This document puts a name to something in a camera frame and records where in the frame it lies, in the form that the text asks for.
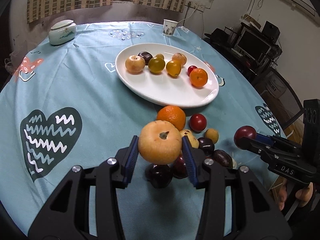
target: tablecloth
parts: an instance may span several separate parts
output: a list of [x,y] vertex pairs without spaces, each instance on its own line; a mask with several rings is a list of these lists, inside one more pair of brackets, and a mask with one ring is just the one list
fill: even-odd
[[[133,44],[168,44],[213,65],[219,94],[207,106],[186,109],[187,119],[194,113],[206,116],[207,127],[220,134],[216,149],[247,165],[266,188],[273,184],[277,176],[259,156],[239,150],[233,135],[243,125],[266,135],[283,132],[249,82],[209,44],[184,27],[165,37],[162,25],[146,22],[77,28],[70,42],[52,46],[46,38],[30,51],[0,93],[0,199],[25,234],[73,165],[98,166],[155,119],[161,107],[131,92],[115,71],[117,54]],[[194,189],[188,179],[173,179],[167,188],[154,189],[144,178],[147,165],[139,157],[132,183],[117,190],[126,239],[195,239],[204,190]],[[94,189],[90,196],[90,233],[96,234]],[[226,199],[228,233],[228,190]]]

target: monitor screen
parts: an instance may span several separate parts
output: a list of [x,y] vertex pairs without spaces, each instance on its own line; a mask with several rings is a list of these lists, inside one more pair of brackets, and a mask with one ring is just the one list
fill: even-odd
[[270,49],[268,44],[249,31],[244,31],[237,45],[257,61],[262,59],[260,58],[262,53],[266,54]]

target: fruit stem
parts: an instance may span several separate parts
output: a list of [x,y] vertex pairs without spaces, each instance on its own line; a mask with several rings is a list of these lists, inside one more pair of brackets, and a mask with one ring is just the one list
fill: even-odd
[[159,134],[159,137],[161,139],[165,140],[167,138],[167,136],[168,136],[168,133],[169,133],[169,131],[168,132],[162,132],[162,133]]

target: red tomato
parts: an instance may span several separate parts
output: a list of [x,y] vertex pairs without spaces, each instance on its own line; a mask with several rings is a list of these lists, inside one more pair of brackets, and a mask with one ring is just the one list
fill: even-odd
[[193,71],[194,69],[196,69],[196,66],[190,66],[188,67],[188,76],[190,76],[191,71]]
[[248,125],[245,125],[245,126],[240,127],[236,131],[235,136],[233,137],[233,141],[236,144],[236,146],[241,149],[241,147],[239,147],[239,145],[237,144],[237,141],[240,138],[247,137],[250,139],[255,139],[256,136],[257,136],[257,132],[256,132],[255,128],[248,126]]
[[207,127],[207,119],[202,114],[194,114],[189,121],[190,128],[195,132],[201,132]]

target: paper cup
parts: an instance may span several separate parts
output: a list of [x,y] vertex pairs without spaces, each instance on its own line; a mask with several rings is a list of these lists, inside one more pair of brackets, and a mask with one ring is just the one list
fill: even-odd
[[171,21],[171,20],[163,20],[163,32],[162,34],[164,36],[172,36],[176,27],[177,27],[178,22]]

